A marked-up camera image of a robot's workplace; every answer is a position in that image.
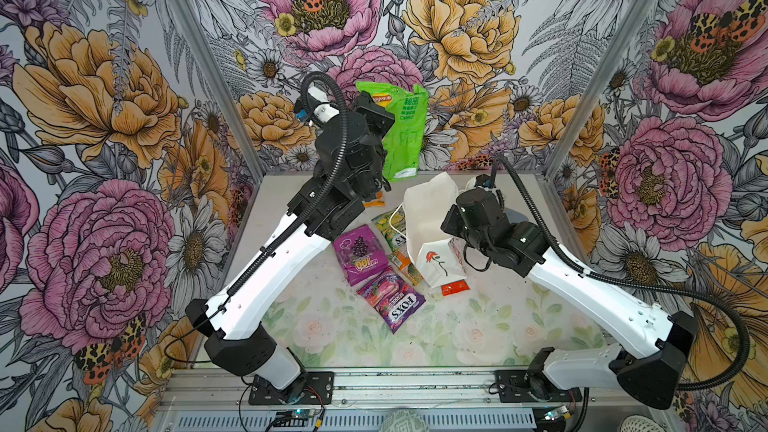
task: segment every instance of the table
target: table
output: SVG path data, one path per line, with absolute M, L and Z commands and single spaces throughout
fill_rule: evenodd
M 452 174 L 463 189 L 477 173 Z M 272 233 L 286 204 L 308 175 L 267 176 L 244 225 L 227 275 L 238 274 Z M 393 210 L 405 190 L 434 177 L 392 184 L 386 207 L 365 210 L 349 227 L 371 224 L 373 217 Z M 552 233 L 559 237 L 553 211 L 534 176 L 522 176 Z M 531 217 L 508 176 L 499 175 L 506 206 Z M 380 242 L 389 249 L 379 231 Z M 472 264 L 485 258 L 470 250 Z M 486 272 L 467 268 L 470 290 L 447 297 L 422 282 L 416 289 L 426 303 L 392 334 L 381 316 L 347 283 L 332 247 L 328 247 L 294 278 L 264 316 L 274 339 L 290 348 L 305 367 L 423 367 L 459 365 L 526 365 L 543 346 L 563 349 L 604 345 L 600 327 L 555 293 L 495 264 Z M 198 360 L 205 359 L 201 350 Z

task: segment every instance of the white woven object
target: white woven object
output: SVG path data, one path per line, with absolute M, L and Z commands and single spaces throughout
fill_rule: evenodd
M 664 432 L 664 428 L 642 415 L 631 415 L 621 422 L 618 432 Z

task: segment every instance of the green candy bag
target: green candy bag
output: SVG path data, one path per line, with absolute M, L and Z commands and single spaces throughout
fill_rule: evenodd
M 360 92 L 371 94 L 374 102 L 395 116 L 395 125 L 382 140 L 387 150 L 384 178 L 396 182 L 415 176 L 424 139 L 429 92 L 419 84 L 413 86 L 413 92 L 389 83 L 361 81 L 356 85 Z

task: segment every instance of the purple candy bag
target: purple candy bag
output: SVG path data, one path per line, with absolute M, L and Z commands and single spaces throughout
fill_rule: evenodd
M 336 257 L 350 285 L 378 274 L 389 264 L 384 249 L 369 226 L 360 226 L 333 243 Z
M 394 334 L 416 310 L 424 305 L 424 296 L 402 280 L 392 267 L 382 272 L 358 294 L 379 312 Z

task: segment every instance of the pink flower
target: pink flower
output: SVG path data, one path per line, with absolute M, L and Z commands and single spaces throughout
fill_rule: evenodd
M 733 189 L 714 130 L 693 117 L 643 119 L 619 149 L 615 173 L 619 196 L 608 200 L 610 218 L 657 236 L 668 251 L 704 238 Z
M 757 98 L 768 86 L 768 26 L 744 42 L 727 38 L 705 53 L 691 49 L 691 17 L 723 16 L 744 1 L 681 0 L 656 29 L 654 61 L 638 81 L 638 92 L 677 113 L 710 121 L 723 120 Z
M 262 1 L 266 3 L 263 11 L 269 20 L 276 20 L 281 14 L 291 14 L 292 17 L 294 15 L 292 0 Z M 328 24 L 321 24 L 322 27 L 319 29 L 309 30 L 310 26 L 306 26 L 306 30 L 302 30 L 298 21 L 300 17 L 296 18 L 296 32 L 286 33 L 285 41 L 299 59 L 313 62 L 328 56 L 342 56 L 358 45 L 365 45 L 373 40 L 379 25 L 381 0 L 342 1 L 349 6 L 349 16 L 346 16 L 346 12 L 338 11 L 345 9 L 341 6 L 333 14 L 327 14 L 325 10 L 308 13 L 323 17 L 316 22 L 328 22 Z
M 331 67 L 328 75 L 339 84 L 349 104 L 358 94 L 355 85 L 358 80 L 391 83 L 408 91 L 422 81 L 422 73 L 416 64 L 408 59 L 398 59 L 394 53 L 377 46 L 354 50 L 341 67 Z
M 0 292 L 16 276 L 24 257 L 24 236 L 39 214 L 34 192 L 13 168 L 0 164 Z
M 154 325 L 170 301 L 165 261 L 174 229 L 165 204 L 129 180 L 53 206 L 29 241 L 36 288 L 19 309 L 22 330 L 63 339 L 76 352 L 111 341 L 139 314 Z

